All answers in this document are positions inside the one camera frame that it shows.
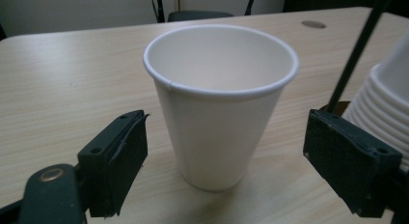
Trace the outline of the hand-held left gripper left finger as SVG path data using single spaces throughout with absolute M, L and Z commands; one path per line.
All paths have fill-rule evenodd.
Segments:
M 143 110 L 116 118 L 77 155 L 91 217 L 119 215 L 125 198 L 148 156 Z

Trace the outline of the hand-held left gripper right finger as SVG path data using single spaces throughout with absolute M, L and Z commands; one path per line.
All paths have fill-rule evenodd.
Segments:
M 309 113 L 304 157 L 361 217 L 383 215 L 389 209 L 403 216 L 402 154 L 352 125 L 321 110 Z

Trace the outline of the stack of white paper cups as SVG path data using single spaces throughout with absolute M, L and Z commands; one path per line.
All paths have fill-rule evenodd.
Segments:
M 409 29 L 341 116 L 401 152 L 400 169 L 409 171 Z

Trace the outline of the single white paper cup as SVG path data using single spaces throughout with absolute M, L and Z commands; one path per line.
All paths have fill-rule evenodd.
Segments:
M 223 191 L 244 177 L 296 52 L 264 32 L 232 25 L 180 28 L 154 39 L 143 62 L 177 159 L 191 185 Z

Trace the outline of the dark wooden wire cup holder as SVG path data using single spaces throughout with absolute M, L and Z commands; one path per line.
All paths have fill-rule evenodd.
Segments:
M 367 21 L 359 35 L 358 40 L 346 62 L 346 65 L 342 71 L 341 77 L 335 87 L 333 94 L 331 95 L 328 104 L 326 105 L 324 111 L 327 113 L 335 113 L 335 110 L 340 101 L 341 95 L 347 86 L 347 83 L 355 70 L 367 44 L 368 41 L 376 28 L 381 15 L 388 9 L 392 0 L 375 0 L 371 12 L 368 15 Z

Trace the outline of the black round table grommet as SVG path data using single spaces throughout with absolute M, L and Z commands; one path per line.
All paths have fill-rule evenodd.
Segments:
M 302 25 L 309 27 L 309 28 L 314 28 L 314 29 L 325 29 L 326 25 L 320 21 L 315 21 L 315 20 L 303 20 L 301 22 Z

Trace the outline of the dark curtain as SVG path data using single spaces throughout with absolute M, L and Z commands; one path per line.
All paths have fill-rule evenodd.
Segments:
M 375 0 L 285 0 L 283 12 L 289 13 L 350 7 L 371 8 L 374 2 Z M 409 18 L 409 0 L 392 0 L 387 12 Z

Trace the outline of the black folding chair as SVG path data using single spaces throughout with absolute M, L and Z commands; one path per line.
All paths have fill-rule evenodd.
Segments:
M 162 0 L 150 0 L 154 11 L 154 16 L 158 23 L 187 21 L 187 20 L 200 20 L 200 19 L 212 19 L 212 18 L 224 18 L 232 17 L 229 13 L 224 12 L 211 12 L 211 11 L 178 11 L 172 12 L 165 18 L 164 7 Z

